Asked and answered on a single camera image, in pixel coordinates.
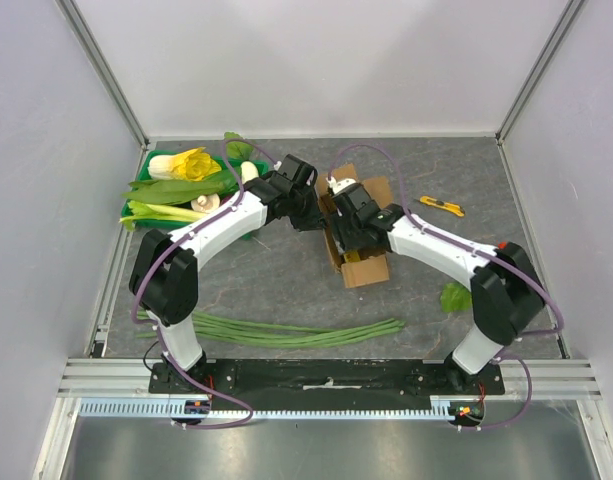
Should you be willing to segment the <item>yellow utility knife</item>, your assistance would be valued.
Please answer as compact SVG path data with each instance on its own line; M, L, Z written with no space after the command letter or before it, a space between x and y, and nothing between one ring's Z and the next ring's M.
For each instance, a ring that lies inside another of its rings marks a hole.
M437 208L446 212L449 212L457 217L463 218L465 216L465 210L458 204L445 202L437 198L429 196L421 196L418 201L429 207Z

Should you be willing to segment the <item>brown cardboard express box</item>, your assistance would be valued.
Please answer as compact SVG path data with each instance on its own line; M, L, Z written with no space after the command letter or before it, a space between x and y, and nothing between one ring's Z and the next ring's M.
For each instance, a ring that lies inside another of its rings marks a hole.
M387 207L394 202L389 180L385 176L361 180L352 163L347 163L334 169L332 176L337 179L356 179L365 186L367 192L380 208ZM342 258L343 252L337 245L330 226L326 227L323 235L331 264L334 270L342 275L346 288L363 287L390 279L386 250L384 248L366 247L359 249L359 251L366 255L366 259L357 263L345 263Z

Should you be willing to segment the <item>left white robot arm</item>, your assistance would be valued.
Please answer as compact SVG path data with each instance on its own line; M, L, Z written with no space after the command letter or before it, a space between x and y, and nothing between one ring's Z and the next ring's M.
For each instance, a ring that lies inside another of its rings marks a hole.
M171 382L194 393L205 382L205 357L193 327L199 271L217 253L268 223L288 218L297 231L321 230L324 216L315 191L314 166L287 155L275 170L245 182L224 205L202 220L169 234L152 230L142 239L130 277L132 317L144 309L155 327Z

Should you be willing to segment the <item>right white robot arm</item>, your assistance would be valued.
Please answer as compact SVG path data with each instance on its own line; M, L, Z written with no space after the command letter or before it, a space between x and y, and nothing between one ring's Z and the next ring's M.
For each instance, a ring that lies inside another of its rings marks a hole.
M418 260L451 277L471 294L474 326L449 355L444 381L469 392L480 371L510 345L545 307L541 286L526 252L510 243L495 248L436 229L391 203L381 208L364 185L328 181L335 205L330 226L343 251L377 248Z

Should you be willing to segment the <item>yellow item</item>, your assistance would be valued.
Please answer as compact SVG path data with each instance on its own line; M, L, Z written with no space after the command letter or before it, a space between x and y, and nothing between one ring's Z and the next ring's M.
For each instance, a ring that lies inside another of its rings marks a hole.
M350 250L342 254L345 263L357 263L366 259L366 255L359 250Z

